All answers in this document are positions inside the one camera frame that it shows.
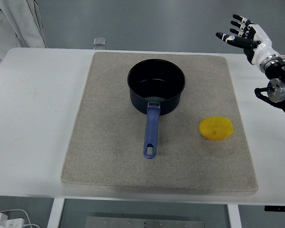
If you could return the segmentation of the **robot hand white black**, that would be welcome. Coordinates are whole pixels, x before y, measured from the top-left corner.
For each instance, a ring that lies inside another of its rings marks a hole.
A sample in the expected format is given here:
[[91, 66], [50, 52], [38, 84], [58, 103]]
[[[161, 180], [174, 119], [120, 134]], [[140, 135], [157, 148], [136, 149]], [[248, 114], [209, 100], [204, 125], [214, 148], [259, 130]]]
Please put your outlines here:
[[217, 32], [216, 37], [228, 45], [243, 49], [250, 64], [257, 66], [265, 58], [279, 55], [272, 48], [268, 35], [258, 24], [236, 14], [233, 15], [231, 24], [236, 28], [230, 29], [230, 35]]

